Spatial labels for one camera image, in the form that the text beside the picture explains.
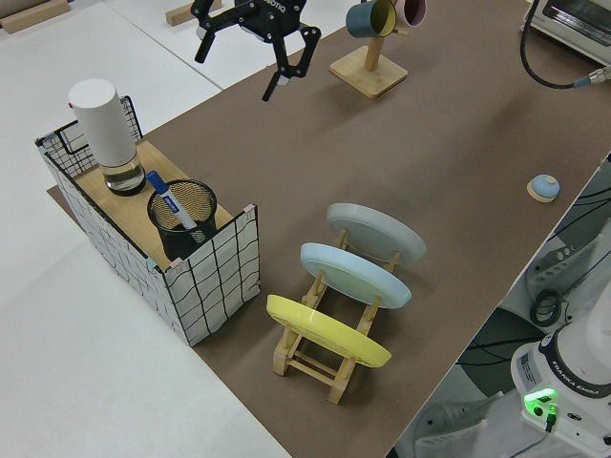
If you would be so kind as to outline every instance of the black mesh pen holder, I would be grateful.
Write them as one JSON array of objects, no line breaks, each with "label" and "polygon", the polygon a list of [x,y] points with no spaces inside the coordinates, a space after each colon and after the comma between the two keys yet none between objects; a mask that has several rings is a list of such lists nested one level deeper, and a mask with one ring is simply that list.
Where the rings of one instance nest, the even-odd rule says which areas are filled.
[{"label": "black mesh pen holder", "polygon": [[206,184],[194,179],[175,179],[167,184],[176,200],[196,223],[196,227],[185,229],[157,192],[149,198],[147,212],[149,219],[158,229],[163,252],[168,260],[186,260],[217,233],[214,219],[217,197]]}]

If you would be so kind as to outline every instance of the wooden base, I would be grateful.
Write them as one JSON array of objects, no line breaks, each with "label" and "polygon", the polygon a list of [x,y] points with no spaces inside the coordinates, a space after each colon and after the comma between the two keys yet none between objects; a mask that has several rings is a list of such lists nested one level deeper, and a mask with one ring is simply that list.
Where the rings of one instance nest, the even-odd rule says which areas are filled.
[{"label": "wooden base", "polygon": [[[347,233],[346,229],[340,233],[340,239],[337,244],[340,249],[346,250],[348,248],[346,245]],[[400,256],[399,252],[395,254],[394,259],[385,266],[387,271],[392,272],[394,270]],[[327,286],[323,283],[323,274],[319,274],[310,286],[307,294],[302,297],[302,304],[316,310],[326,291]],[[361,334],[368,335],[379,305],[380,300],[377,299],[373,304],[365,307],[363,316],[356,328]],[[274,350],[274,372],[284,376],[289,366],[301,370],[310,377],[328,385],[327,400],[338,405],[348,387],[348,382],[356,362],[353,359],[344,358],[340,367],[335,370],[300,351],[302,339],[303,336],[293,331],[289,326],[284,327],[284,334]]]},{"label": "wooden base", "polygon": [[[195,16],[191,14],[191,3],[184,7],[176,8],[175,10],[169,10],[165,13],[165,21],[172,27],[182,24],[183,22],[195,19]],[[214,0],[210,11],[218,10],[221,7],[221,0]]]},{"label": "wooden base", "polygon": [[68,11],[70,11],[68,0],[50,0],[29,10],[3,17],[0,19],[0,26],[7,33],[15,33]]},{"label": "wooden base", "polygon": [[365,66],[368,50],[363,46],[333,62],[329,69],[362,94],[376,98],[403,81],[408,71],[383,55],[379,56],[377,66],[368,70]]},{"label": "wooden base", "polygon": [[[166,181],[187,178],[181,169],[148,141],[143,140],[137,145],[137,153],[144,170],[157,170]],[[147,203],[154,192],[150,183],[137,195],[125,198],[108,189],[99,167],[79,175],[75,181],[162,271],[169,267],[170,260],[163,252],[158,230],[146,213]],[[231,215],[218,205],[215,214],[217,227],[223,227],[231,219]]]}]

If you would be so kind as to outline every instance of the teal mug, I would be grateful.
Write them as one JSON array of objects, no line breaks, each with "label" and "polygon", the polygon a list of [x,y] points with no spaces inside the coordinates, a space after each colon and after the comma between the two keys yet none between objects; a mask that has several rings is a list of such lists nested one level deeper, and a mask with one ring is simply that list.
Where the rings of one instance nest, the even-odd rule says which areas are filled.
[{"label": "teal mug", "polygon": [[371,0],[348,10],[346,28],[355,38],[387,36],[394,30],[397,13],[392,0]]}]

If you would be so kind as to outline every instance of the yellow plate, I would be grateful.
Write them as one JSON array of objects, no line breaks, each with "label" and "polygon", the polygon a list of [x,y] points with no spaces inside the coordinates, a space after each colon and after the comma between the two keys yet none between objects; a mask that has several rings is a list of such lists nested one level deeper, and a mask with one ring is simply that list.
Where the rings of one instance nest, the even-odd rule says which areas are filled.
[{"label": "yellow plate", "polygon": [[298,302],[269,295],[267,313],[306,339],[345,358],[353,358],[359,364],[381,367],[390,359],[389,351],[379,343]]}]

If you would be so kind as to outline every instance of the blue marker cap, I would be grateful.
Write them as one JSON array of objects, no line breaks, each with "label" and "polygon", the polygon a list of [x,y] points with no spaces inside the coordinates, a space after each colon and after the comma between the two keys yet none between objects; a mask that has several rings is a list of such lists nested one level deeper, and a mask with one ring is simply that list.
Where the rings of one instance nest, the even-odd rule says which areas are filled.
[{"label": "blue marker cap", "polygon": [[146,177],[151,182],[158,194],[165,194],[168,192],[168,189],[170,189],[170,187],[165,184],[165,181],[161,179],[156,170],[150,171],[148,174],[146,174]]}]

